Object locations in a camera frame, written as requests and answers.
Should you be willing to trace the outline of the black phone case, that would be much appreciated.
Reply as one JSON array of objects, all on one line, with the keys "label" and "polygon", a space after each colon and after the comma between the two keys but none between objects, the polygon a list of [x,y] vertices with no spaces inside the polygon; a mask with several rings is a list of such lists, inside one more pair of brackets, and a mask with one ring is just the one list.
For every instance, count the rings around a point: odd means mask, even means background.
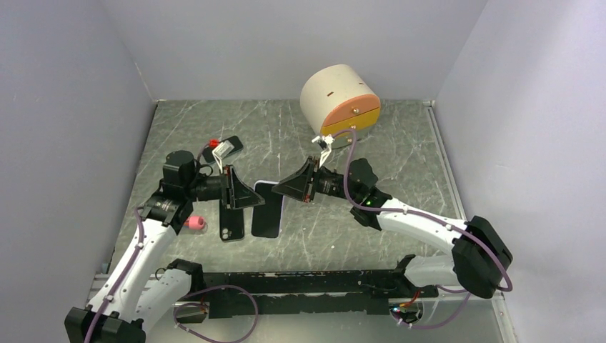
[{"label": "black phone case", "polygon": [[219,235],[223,242],[244,238],[244,210],[219,207]]}]

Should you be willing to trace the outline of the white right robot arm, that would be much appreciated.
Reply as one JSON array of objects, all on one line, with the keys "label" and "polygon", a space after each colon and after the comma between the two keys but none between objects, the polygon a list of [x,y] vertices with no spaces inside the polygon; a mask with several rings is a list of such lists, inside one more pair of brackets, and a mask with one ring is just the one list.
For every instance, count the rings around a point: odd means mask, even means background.
[{"label": "white right robot arm", "polygon": [[507,276],[512,253],[487,219],[453,219],[423,211],[381,191],[377,181],[365,158],[355,159],[340,174],[309,156],[272,190],[306,203],[316,194],[352,200],[350,212],[363,227],[404,234],[440,251],[437,257],[406,257],[395,269],[393,287],[403,297],[428,286],[459,286],[483,299],[512,290]]}]

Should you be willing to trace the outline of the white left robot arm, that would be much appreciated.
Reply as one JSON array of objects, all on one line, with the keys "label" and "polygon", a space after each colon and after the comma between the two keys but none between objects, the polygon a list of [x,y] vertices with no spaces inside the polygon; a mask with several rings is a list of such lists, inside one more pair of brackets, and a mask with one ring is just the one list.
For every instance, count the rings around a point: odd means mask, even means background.
[{"label": "white left robot arm", "polygon": [[255,207],[263,197],[243,183],[234,167],[208,176],[197,158],[185,150],[166,157],[158,189],[134,210],[136,231],[101,289],[87,305],[73,307],[64,325],[70,342],[145,342],[166,311],[181,299],[195,300],[213,292],[202,265],[174,260],[149,286],[157,262],[180,231],[191,224],[194,202],[219,201],[220,216]]}]

